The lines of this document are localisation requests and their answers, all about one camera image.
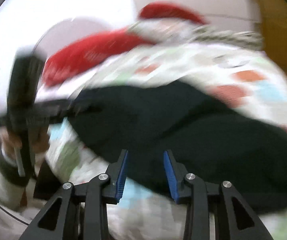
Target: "person's hand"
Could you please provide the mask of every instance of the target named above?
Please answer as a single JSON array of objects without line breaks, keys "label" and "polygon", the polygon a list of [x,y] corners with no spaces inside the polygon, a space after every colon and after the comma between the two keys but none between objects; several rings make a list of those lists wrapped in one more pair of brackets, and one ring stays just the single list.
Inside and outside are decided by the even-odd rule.
[{"label": "person's hand", "polygon": [[[48,135],[48,127],[41,127],[38,130],[29,132],[29,140],[32,151],[35,154],[44,153],[49,149],[49,135]],[[22,148],[22,142],[18,135],[11,131],[7,131],[6,129],[2,129],[0,131],[2,138],[2,146],[10,158],[15,160],[14,149]]]}]

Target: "black wristband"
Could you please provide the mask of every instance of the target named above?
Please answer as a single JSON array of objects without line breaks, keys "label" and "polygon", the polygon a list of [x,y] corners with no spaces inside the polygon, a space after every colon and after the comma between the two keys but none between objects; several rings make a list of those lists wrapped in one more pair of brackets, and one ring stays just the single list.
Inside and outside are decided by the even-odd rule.
[{"label": "black wristband", "polygon": [[2,148],[0,147],[0,172],[11,184],[14,184],[19,187],[26,187],[31,176],[32,172],[26,173],[25,177],[20,177],[18,174],[18,168],[9,164],[3,154]]}]

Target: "black cloth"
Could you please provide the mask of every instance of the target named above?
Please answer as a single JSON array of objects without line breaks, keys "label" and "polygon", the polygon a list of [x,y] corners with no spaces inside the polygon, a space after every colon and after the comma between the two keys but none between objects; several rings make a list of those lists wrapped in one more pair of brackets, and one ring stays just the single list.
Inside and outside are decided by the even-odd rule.
[{"label": "black cloth", "polygon": [[231,181],[257,212],[287,206],[287,133],[240,115],[188,84],[83,90],[99,112],[70,121],[108,162],[129,150],[128,177],[170,196],[163,152],[213,183]]}]

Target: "thin black wire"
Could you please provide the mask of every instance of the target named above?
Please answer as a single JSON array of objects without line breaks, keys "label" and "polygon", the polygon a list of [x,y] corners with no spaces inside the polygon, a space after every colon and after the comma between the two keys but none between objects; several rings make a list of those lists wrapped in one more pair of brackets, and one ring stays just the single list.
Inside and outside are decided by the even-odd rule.
[{"label": "thin black wire", "polygon": [[9,216],[11,216],[12,218],[16,219],[17,221],[23,223],[24,225],[28,226],[29,224],[26,223],[25,221],[22,221],[21,219],[17,218],[16,216],[14,216],[13,214],[9,213],[7,210],[5,210],[2,206],[0,206],[0,209],[5,212],[6,214],[8,214]]}]

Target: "red pillow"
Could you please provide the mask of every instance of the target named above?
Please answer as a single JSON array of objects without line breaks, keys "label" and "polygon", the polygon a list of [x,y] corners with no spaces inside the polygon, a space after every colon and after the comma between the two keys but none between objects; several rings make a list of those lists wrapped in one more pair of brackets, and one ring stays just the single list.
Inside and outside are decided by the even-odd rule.
[{"label": "red pillow", "polygon": [[197,12],[181,7],[174,3],[152,2],[143,7],[140,18],[181,18],[191,20],[194,23],[208,24],[204,17]]},{"label": "red pillow", "polygon": [[125,30],[102,32],[76,41],[46,62],[42,79],[47,86],[64,82],[78,75],[112,55],[130,51],[140,44],[153,44]]}]

